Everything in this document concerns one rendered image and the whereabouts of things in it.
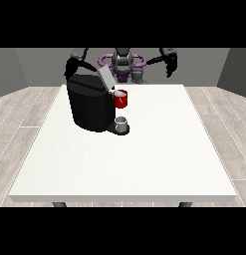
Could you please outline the black coffee machine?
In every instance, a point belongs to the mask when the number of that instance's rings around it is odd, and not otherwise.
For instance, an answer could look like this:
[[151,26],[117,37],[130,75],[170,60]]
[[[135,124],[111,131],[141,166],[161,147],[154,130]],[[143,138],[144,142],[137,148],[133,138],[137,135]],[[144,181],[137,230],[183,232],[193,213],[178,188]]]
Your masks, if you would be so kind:
[[110,131],[117,135],[129,133],[129,125],[124,132],[116,131],[116,107],[114,91],[109,92],[102,79],[93,75],[75,74],[67,82],[67,91],[74,122],[88,131]]

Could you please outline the small grey coffee pod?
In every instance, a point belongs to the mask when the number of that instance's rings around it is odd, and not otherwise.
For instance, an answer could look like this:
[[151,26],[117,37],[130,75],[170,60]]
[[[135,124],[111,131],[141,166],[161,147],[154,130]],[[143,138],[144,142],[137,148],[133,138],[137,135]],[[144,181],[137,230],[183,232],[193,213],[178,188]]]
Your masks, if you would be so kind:
[[142,82],[142,76],[143,68],[134,68],[131,71],[131,80],[136,84],[140,84]]

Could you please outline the pale grey machine lid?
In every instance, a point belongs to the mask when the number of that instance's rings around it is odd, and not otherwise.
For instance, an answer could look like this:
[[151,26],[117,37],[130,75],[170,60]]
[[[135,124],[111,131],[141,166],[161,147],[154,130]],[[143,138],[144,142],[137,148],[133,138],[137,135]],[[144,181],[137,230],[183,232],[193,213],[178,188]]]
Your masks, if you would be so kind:
[[116,84],[116,81],[109,69],[108,66],[103,66],[98,69],[98,74],[100,78],[102,79],[104,86],[108,91],[110,91]]

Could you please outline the small grey cup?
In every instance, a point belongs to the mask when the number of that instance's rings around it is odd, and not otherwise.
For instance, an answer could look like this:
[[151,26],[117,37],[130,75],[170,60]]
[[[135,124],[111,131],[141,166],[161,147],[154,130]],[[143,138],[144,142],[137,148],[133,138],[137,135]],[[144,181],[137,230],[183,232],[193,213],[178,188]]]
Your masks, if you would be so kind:
[[127,120],[125,117],[117,117],[115,119],[116,131],[124,132],[127,129]]

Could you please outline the grey purple robot trunk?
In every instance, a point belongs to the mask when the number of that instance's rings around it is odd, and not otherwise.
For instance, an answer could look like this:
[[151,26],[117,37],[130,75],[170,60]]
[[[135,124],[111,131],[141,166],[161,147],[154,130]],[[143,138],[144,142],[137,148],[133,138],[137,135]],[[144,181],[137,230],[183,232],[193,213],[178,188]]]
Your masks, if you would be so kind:
[[119,83],[126,83],[127,79],[131,80],[131,71],[134,68],[146,66],[146,57],[133,54],[130,48],[116,48],[113,54],[101,55],[98,64],[100,67],[108,66]]

